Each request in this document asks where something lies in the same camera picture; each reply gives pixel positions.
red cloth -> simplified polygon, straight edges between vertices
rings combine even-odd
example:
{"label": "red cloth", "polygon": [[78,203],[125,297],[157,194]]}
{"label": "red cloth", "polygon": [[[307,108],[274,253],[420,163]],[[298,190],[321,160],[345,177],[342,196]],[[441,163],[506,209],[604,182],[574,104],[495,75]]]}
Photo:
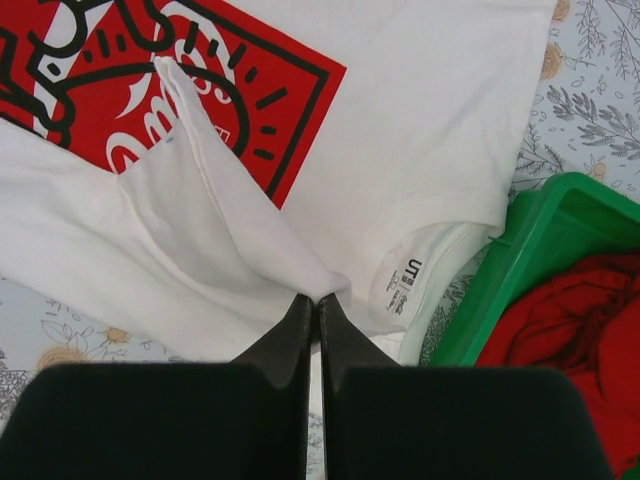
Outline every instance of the red cloth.
{"label": "red cloth", "polygon": [[587,258],[527,294],[500,319],[477,365],[565,372],[621,477],[640,454],[640,253]]}

bed sheet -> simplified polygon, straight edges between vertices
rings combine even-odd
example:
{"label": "bed sheet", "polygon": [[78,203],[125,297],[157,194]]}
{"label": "bed sheet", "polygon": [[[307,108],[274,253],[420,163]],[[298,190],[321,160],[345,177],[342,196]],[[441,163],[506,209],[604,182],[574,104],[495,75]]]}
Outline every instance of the bed sheet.
{"label": "bed sheet", "polygon": [[[559,0],[512,194],[579,171],[640,201],[640,0]],[[482,261],[456,276],[432,318],[426,365]],[[149,338],[110,328],[0,279],[0,431],[39,370],[60,362],[182,362]],[[322,420],[309,417],[307,475],[323,477]]]}

white fabric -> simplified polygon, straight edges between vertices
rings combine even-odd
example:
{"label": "white fabric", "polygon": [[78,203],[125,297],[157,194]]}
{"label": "white fabric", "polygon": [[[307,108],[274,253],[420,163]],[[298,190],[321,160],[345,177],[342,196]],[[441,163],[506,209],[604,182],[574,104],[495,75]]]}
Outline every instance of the white fabric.
{"label": "white fabric", "polygon": [[155,65],[180,119],[123,175],[2,121],[0,272],[187,358],[229,360],[296,292],[348,294],[348,280],[283,221],[175,62]]}
{"label": "white fabric", "polygon": [[350,278],[351,319],[408,330],[417,363],[455,273],[502,232],[556,0],[230,3],[347,67],[282,212]]}
{"label": "white fabric", "polygon": [[120,177],[0,124],[0,273],[226,360],[295,291],[347,293],[335,270],[354,323],[417,362],[446,285],[501,232],[555,0],[231,3],[347,67],[282,213],[157,63],[180,121]]}

green plastic tray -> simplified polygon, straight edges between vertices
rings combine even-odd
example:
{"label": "green plastic tray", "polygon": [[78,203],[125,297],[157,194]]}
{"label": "green plastic tray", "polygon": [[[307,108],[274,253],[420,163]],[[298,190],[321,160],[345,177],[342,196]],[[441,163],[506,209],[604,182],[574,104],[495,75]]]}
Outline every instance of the green plastic tray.
{"label": "green plastic tray", "polygon": [[[430,365],[473,365],[507,307],[579,259],[640,248],[640,205],[568,173],[520,193]],[[636,468],[625,480],[640,479]]]}

orange flower print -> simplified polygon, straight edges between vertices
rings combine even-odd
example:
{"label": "orange flower print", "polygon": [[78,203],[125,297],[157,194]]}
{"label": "orange flower print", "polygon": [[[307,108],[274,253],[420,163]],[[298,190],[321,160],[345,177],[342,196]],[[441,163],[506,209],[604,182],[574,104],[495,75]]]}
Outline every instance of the orange flower print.
{"label": "orange flower print", "polygon": [[131,338],[130,333],[115,327],[109,328],[104,332],[104,334],[109,343],[115,344],[129,343],[129,339]]}
{"label": "orange flower print", "polygon": [[604,159],[604,156],[596,159],[591,155],[590,162],[584,164],[587,175],[600,183],[604,183],[604,178],[607,174],[607,165],[603,162]]}
{"label": "orange flower print", "polygon": [[89,359],[84,353],[68,347],[53,347],[45,351],[38,360],[38,370],[63,363],[84,363]]}
{"label": "orange flower print", "polygon": [[544,52],[544,63],[542,64],[542,73],[540,78],[542,80],[549,80],[553,78],[562,65],[562,51],[556,44],[547,45],[547,49]]}
{"label": "orange flower print", "polygon": [[553,12],[553,19],[556,22],[563,21],[565,18],[567,18],[567,15],[569,15],[570,9],[571,9],[571,3],[569,2],[569,0],[558,0],[556,9]]}

